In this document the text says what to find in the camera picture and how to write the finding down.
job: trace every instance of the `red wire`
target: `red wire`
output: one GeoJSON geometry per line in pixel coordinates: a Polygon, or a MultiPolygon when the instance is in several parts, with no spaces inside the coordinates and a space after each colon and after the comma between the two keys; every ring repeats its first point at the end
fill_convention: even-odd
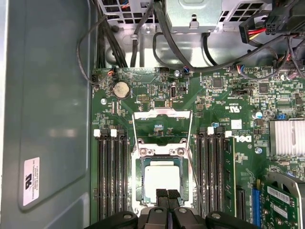
{"type": "Polygon", "coordinates": [[[265,32],[265,31],[266,31],[266,28],[263,28],[260,30],[253,30],[253,31],[249,32],[249,35],[258,34],[258,33],[265,32]]]}

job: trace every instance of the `blue pcie slot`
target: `blue pcie slot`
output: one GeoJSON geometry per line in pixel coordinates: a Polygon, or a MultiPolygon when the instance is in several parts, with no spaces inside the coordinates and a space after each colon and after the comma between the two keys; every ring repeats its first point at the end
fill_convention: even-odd
{"type": "Polygon", "coordinates": [[[253,224],[258,227],[261,227],[260,195],[261,195],[261,191],[257,190],[256,188],[252,189],[253,224]]]}

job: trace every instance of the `black ram slot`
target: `black ram slot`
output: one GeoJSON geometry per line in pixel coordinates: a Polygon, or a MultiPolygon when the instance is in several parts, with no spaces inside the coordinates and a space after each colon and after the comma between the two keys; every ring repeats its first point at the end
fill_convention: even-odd
{"type": "MultiPolygon", "coordinates": [[[[207,190],[206,190],[206,171],[205,171],[205,137],[204,133],[199,133],[197,135],[197,179],[199,184],[198,192],[201,193],[204,204],[204,211],[207,211],[207,190]]],[[[202,206],[198,199],[198,209],[202,213],[202,206]]]]}
{"type": "Polygon", "coordinates": [[[216,189],[217,189],[217,205],[216,211],[224,210],[224,134],[216,134],[216,189]]]}
{"type": "Polygon", "coordinates": [[[97,193],[98,193],[98,219],[102,220],[103,219],[103,213],[104,213],[104,204],[103,204],[103,199],[102,196],[104,194],[103,187],[104,185],[102,184],[102,178],[103,178],[103,166],[102,166],[102,160],[103,160],[103,139],[98,139],[98,186],[97,186],[97,193]]]}
{"type": "Polygon", "coordinates": [[[208,214],[211,209],[211,166],[210,166],[210,158],[209,158],[209,144],[210,141],[208,139],[207,133],[205,133],[203,138],[203,159],[204,159],[204,192],[205,192],[205,213],[208,214]]]}
{"type": "Polygon", "coordinates": [[[113,145],[113,193],[114,193],[114,214],[120,211],[120,141],[119,137],[112,138],[113,145]]]}
{"type": "Polygon", "coordinates": [[[121,168],[121,181],[122,189],[120,194],[121,210],[127,209],[127,136],[122,130],[122,134],[119,135],[120,139],[120,168],[121,168]]]}
{"type": "Polygon", "coordinates": [[[217,147],[216,147],[216,138],[215,135],[209,135],[210,138],[210,145],[209,145],[209,161],[210,161],[210,176],[211,176],[211,183],[210,183],[210,211],[216,211],[216,206],[218,206],[218,195],[217,195],[217,147]]]}
{"type": "Polygon", "coordinates": [[[112,165],[111,165],[111,139],[110,137],[107,137],[107,139],[104,139],[104,173],[105,173],[105,206],[106,206],[106,217],[109,217],[112,215],[112,165]]]}

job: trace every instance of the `motherboard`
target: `motherboard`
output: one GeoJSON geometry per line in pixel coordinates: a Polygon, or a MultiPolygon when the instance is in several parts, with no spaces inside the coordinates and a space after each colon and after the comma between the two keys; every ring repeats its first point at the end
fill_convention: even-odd
{"type": "Polygon", "coordinates": [[[302,196],[289,185],[305,181],[305,79],[291,71],[260,81],[232,69],[94,70],[102,83],[91,98],[91,222],[140,214],[167,189],[202,216],[300,228],[302,196]]]}

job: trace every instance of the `heatsink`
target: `heatsink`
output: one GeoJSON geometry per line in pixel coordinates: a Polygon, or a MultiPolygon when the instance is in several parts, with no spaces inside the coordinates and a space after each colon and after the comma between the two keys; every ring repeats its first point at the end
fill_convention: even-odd
{"type": "Polygon", "coordinates": [[[270,121],[269,127],[272,155],[305,155],[305,120],[270,121]]]}

